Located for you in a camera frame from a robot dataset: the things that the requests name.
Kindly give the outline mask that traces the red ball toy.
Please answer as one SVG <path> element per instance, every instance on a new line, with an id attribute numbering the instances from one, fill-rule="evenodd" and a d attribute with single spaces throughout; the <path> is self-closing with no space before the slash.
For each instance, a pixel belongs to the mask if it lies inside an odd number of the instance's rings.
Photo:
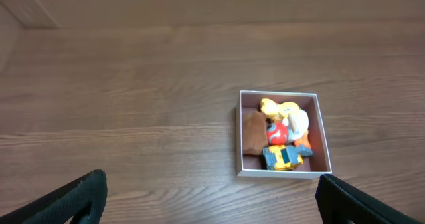
<path id="1" fill-rule="evenodd" d="M 288 140 L 288 128 L 282 123 L 270 123 L 266 128 L 268 143 L 273 145 L 283 145 Z"/>

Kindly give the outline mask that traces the white plush duck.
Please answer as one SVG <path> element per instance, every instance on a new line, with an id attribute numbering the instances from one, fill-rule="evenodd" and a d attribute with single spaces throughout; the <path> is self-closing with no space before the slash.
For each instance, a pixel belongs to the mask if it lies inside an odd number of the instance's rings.
<path id="1" fill-rule="evenodd" d="M 281 123 L 282 117 L 279 115 L 279 105 L 280 104 L 268 98 L 261 99 L 260 111 L 266 115 L 266 118 L 269 121 L 269 124 Z M 311 148 L 311 144 L 308 140 L 309 117 L 307 112 L 305 110 L 302 110 L 301 108 L 299 111 L 298 122 L 299 122 L 299 128 L 300 128 L 299 134 L 294 134 L 292 132 L 292 129 L 289 126 L 286 126 L 288 128 L 288 133 L 289 133 L 286 144 L 293 144 L 294 146 L 300 146 L 303 144 L 306 147 Z"/>

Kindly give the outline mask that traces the yellow wooden rattle drum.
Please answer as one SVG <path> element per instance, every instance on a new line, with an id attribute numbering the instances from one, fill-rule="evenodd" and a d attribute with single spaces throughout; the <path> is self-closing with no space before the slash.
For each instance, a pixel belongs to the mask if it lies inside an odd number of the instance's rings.
<path id="1" fill-rule="evenodd" d="M 279 115 L 282 117 L 281 123 L 289 126 L 294 134 L 300 133 L 299 111 L 300 107 L 295 102 L 284 102 L 279 105 Z"/>

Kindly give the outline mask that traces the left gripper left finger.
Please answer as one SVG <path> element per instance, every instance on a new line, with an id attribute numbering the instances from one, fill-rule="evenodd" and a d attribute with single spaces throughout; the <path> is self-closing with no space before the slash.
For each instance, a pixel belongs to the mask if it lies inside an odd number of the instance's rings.
<path id="1" fill-rule="evenodd" d="M 2 223 L 99 223 L 108 194 L 106 173 L 96 169 L 1 217 Z"/>

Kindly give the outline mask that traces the yellow blue toy excavator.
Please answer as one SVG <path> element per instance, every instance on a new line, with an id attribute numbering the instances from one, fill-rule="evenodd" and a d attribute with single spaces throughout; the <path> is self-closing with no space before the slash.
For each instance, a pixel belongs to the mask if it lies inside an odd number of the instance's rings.
<path id="1" fill-rule="evenodd" d="M 305 145 L 273 145 L 262 149 L 262 155 L 269 171 L 291 171 L 303 164 L 303 157 L 313 155 Z"/>

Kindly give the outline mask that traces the brown plush toy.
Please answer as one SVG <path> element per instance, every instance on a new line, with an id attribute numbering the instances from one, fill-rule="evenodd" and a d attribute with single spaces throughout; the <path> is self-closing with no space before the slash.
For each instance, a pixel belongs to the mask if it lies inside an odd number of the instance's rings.
<path id="1" fill-rule="evenodd" d="M 268 145 L 266 115 L 249 110 L 242 116 L 242 149 L 244 155 L 258 156 Z"/>

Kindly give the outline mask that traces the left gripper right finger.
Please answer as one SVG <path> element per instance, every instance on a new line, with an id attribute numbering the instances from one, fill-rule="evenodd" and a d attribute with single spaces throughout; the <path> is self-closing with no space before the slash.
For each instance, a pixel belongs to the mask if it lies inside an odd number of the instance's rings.
<path id="1" fill-rule="evenodd" d="M 315 198 L 326 224 L 420 224 L 331 174 L 320 176 Z"/>

